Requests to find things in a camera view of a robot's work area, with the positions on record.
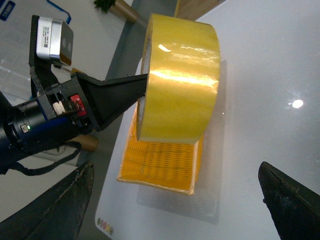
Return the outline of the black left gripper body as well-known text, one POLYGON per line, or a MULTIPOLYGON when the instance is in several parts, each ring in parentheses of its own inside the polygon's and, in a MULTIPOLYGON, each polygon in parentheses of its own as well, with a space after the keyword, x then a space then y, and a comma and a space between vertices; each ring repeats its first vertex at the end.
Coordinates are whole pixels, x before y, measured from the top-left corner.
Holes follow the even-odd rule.
POLYGON ((97 117, 89 84, 97 82, 82 72, 60 83, 51 72, 36 74, 36 133, 90 134, 97 117))

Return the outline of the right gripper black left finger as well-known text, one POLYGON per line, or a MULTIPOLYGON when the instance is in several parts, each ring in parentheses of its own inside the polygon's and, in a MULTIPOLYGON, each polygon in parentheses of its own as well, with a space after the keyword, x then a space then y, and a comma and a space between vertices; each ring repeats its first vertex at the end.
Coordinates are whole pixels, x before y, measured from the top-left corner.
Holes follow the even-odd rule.
POLYGON ((94 166, 87 161, 0 223, 2 240, 77 239, 92 195, 94 166))

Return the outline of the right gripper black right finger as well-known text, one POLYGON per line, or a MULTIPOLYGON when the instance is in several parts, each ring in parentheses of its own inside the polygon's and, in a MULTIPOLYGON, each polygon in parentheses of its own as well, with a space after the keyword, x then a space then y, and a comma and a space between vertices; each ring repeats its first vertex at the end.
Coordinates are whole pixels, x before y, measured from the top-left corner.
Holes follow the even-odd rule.
POLYGON ((320 238, 320 196, 268 162, 258 180, 277 233, 282 240, 320 238))

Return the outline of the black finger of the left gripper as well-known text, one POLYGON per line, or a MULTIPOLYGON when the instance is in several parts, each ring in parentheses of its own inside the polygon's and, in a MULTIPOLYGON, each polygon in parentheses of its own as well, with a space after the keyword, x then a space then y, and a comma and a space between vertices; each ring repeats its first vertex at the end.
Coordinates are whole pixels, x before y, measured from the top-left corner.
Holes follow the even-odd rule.
POLYGON ((80 89, 77 94, 93 128, 100 132, 128 110, 147 91, 147 74, 98 80, 76 72, 80 89))

